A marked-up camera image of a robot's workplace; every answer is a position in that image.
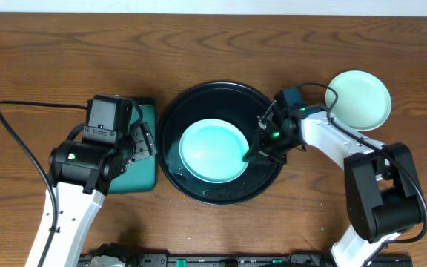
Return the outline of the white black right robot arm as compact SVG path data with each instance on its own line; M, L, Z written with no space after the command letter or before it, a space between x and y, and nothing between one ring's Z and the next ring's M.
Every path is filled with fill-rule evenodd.
M403 143L385 145L343 124L323 105L278 108L259 117L259 127L243 159L286 163L293 148L315 147L344 171L350 226L332 245L332 266L368 266L388 245L415 225L427 232L427 205L413 156Z

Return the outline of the green plate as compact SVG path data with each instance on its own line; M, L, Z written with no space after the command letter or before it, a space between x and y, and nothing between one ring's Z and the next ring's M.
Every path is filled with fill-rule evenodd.
M385 123L391 113L391 96L387 87L374 75L350 70L337 75L328 85L325 103L337 118L357 131L371 131Z
M243 160L248 149L248 141L241 130L221 119L193 123L179 141L179 155L188 172L213 184L240 177L248 167Z

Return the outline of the green plate front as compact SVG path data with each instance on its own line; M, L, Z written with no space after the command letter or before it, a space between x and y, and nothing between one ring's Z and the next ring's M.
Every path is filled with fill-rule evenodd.
M193 123L179 141L179 155L188 172L213 184L240 177L248 167L243 160L248 149L248 141L241 130L221 119Z

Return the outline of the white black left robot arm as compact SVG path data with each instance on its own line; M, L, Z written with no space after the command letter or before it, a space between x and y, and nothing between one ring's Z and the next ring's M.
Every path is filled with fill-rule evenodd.
M27 266L75 266L91 224L108 194L146 192L154 188L154 130L153 120L142 122L134 137L142 151L137 151L122 166L115 179L108 182L98 179L94 188L87 189L86 182L63 177L46 190L44 215Z

